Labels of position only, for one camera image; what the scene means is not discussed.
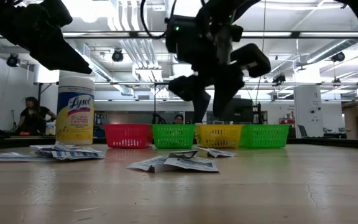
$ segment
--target wooden table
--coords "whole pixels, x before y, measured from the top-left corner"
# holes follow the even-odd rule
[[[100,161],[0,163],[0,223],[358,224],[358,149],[237,152],[217,159],[218,174],[126,169],[159,154],[149,149],[109,149]]]

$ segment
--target ceiling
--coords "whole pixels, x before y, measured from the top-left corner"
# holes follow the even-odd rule
[[[110,1],[90,1],[90,0],[63,0],[67,5],[70,13],[74,17],[74,21],[63,27],[64,32],[87,32],[87,31],[112,31],[109,26],[109,19],[111,15],[115,15],[111,9]],[[36,1],[25,1],[26,4],[34,3]],[[121,15],[125,14],[123,8],[125,2],[119,2],[119,19],[121,24],[123,18]],[[166,25],[164,18],[166,16],[165,6],[171,8],[173,0],[154,0],[147,1],[147,23],[150,30],[164,31]],[[129,28],[134,30],[131,23],[131,1],[128,1],[128,15]],[[332,9],[317,9],[310,7],[330,7]],[[201,7],[199,1],[194,0],[178,0],[175,14],[186,16],[194,16]],[[250,31],[358,31],[358,20],[350,8],[340,9],[341,5],[333,0],[267,0],[265,3],[261,1],[252,8],[250,8],[235,24],[242,26],[244,30]],[[95,16],[95,22],[84,22],[88,16]],[[137,10],[137,24],[141,27],[139,19],[139,10]],[[70,39],[67,40],[70,45],[78,46],[86,44],[91,49],[91,59],[97,61],[105,71],[107,71],[114,80],[122,82],[137,82],[132,75],[133,62],[129,58],[126,48],[121,45],[119,39]],[[238,49],[243,45],[255,43],[263,52],[268,55],[272,68],[277,68],[285,60],[300,61],[297,55],[307,56],[313,52],[321,49],[325,45],[332,43],[332,39],[242,39],[239,43],[233,43],[233,49]],[[191,75],[192,71],[190,65],[177,65],[172,57],[168,54],[164,40],[153,40],[152,47],[157,58],[158,65],[162,69],[162,78],[165,80],[172,79],[180,75]],[[122,62],[113,62],[111,59],[114,49],[121,48],[124,53],[124,60]],[[140,45],[140,50],[144,54],[144,48]],[[321,61],[306,68],[318,68],[320,71],[322,82],[331,82],[335,76],[344,74],[351,75],[351,72],[358,71],[358,43],[343,50],[346,59],[342,63],[336,63],[333,69],[331,61]],[[37,63],[29,54],[20,47],[10,44],[4,39],[0,39],[0,56],[8,57],[11,53],[19,53],[20,58],[29,63]],[[294,82],[293,74],[298,68],[287,67],[284,70],[274,69],[274,72],[267,74],[262,78],[262,82],[271,82],[274,76],[282,73],[286,76],[287,82]],[[73,73],[61,72],[63,75],[72,75]],[[358,74],[353,75],[343,82],[358,82]],[[248,82],[258,82],[259,78],[245,77]],[[357,86],[349,86],[343,90],[355,90]]]

